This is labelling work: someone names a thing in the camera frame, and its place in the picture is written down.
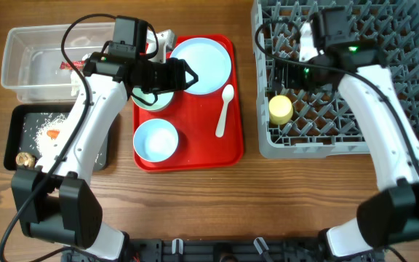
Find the yellow plastic cup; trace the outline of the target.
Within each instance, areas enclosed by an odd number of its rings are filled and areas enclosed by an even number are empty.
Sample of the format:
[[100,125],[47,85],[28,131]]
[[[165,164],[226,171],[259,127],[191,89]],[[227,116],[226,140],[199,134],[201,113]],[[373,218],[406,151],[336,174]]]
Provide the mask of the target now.
[[276,95],[269,100],[268,112],[270,123],[283,125],[293,116],[292,101],[285,95]]

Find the white plastic spoon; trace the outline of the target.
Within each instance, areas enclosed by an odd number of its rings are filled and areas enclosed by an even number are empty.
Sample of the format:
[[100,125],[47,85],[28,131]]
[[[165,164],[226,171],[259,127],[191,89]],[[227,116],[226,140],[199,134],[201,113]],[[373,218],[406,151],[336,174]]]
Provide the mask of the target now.
[[228,104],[233,100],[234,93],[234,86],[232,84],[228,84],[227,86],[225,86],[222,92],[223,107],[221,109],[220,118],[218,119],[218,125],[215,130],[215,135],[217,138],[221,138],[224,135]]

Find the light blue plate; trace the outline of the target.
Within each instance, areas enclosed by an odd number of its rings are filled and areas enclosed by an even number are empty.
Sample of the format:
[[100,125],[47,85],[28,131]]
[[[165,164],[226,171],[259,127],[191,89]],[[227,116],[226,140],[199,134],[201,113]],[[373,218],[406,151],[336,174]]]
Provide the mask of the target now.
[[232,64],[228,51],[212,39],[197,37],[178,44],[170,57],[184,59],[199,77],[185,92],[208,95],[220,89],[231,75]]

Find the orange carrot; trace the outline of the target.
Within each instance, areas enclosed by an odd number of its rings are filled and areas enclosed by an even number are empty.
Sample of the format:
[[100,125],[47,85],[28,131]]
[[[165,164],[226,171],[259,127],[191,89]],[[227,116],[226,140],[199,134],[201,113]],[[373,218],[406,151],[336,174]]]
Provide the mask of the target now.
[[60,134],[59,130],[47,130],[47,136],[51,140],[56,140],[59,134]]

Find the large white napkin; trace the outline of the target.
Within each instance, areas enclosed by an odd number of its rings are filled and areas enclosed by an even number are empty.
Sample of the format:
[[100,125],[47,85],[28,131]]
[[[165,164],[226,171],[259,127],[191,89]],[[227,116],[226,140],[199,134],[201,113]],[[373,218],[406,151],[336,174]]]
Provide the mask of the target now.
[[83,86],[81,79],[75,71],[71,72],[71,96],[76,97],[79,95],[79,91]]

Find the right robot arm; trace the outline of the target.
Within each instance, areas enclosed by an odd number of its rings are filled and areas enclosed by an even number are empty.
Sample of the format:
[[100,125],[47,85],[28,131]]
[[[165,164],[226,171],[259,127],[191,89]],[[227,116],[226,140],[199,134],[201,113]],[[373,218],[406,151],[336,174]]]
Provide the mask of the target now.
[[[355,16],[353,8],[359,7]],[[419,140],[398,99],[392,54],[378,37],[405,3],[256,1],[258,145],[268,159],[369,154],[378,193],[348,222],[319,233],[322,256],[344,261],[419,239]]]

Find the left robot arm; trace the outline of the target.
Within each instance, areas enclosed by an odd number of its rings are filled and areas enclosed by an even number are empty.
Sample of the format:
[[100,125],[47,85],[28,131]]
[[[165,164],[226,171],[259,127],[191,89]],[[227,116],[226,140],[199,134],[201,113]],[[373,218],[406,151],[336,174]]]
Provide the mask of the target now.
[[158,96],[191,86],[187,62],[156,61],[147,52],[152,33],[145,20],[117,16],[112,39],[75,69],[84,88],[55,145],[33,167],[16,169],[11,181],[17,209],[11,224],[25,236],[97,261],[132,260],[129,235],[103,221],[90,181],[97,153],[134,89]]

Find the light blue rice bowl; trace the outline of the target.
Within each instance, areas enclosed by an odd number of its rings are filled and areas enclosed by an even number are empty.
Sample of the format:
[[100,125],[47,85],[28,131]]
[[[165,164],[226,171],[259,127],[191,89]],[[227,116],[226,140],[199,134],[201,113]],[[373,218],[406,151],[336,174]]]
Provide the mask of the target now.
[[157,163],[169,159],[177,150],[179,136],[167,120],[150,119],[134,132],[135,153],[147,162]]

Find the red snack wrapper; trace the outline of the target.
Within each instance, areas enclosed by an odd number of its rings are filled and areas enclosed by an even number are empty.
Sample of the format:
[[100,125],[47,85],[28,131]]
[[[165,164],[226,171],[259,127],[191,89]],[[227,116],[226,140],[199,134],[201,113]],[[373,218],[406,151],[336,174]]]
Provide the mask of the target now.
[[[72,64],[81,71],[85,65],[85,61],[84,60],[73,61]],[[73,69],[73,66],[67,62],[62,62],[60,65],[60,70],[72,70],[72,69]]]

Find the white rice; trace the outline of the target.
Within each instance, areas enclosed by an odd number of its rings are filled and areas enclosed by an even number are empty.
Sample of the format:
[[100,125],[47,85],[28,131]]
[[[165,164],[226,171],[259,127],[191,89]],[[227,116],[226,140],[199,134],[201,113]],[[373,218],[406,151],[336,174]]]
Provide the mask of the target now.
[[68,113],[28,113],[23,117],[19,152],[28,152],[37,159],[50,151],[56,140],[47,136],[47,130],[61,130]]

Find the brown food scrap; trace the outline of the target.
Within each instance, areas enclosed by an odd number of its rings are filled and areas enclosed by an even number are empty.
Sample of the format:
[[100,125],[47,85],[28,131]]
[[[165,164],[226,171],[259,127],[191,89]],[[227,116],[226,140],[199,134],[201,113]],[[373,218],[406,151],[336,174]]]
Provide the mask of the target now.
[[18,167],[34,168],[36,157],[28,152],[20,152],[15,157],[15,162]]

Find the mint green bowl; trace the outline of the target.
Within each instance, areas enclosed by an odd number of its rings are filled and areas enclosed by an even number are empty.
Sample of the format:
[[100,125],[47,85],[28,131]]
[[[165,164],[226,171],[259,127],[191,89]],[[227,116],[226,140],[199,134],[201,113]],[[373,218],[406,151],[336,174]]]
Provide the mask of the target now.
[[153,103],[151,106],[148,106],[142,103],[137,98],[140,98],[147,103],[152,103],[154,101],[154,96],[152,93],[145,94],[142,92],[140,88],[134,88],[132,90],[132,94],[133,94],[132,99],[135,105],[137,105],[141,109],[144,109],[150,112],[157,112],[157,111],[164,110],[171,103],[174,96],[173,92],[168,92],[168,93],[157,95],[157,98],[158,98],[157,101]]

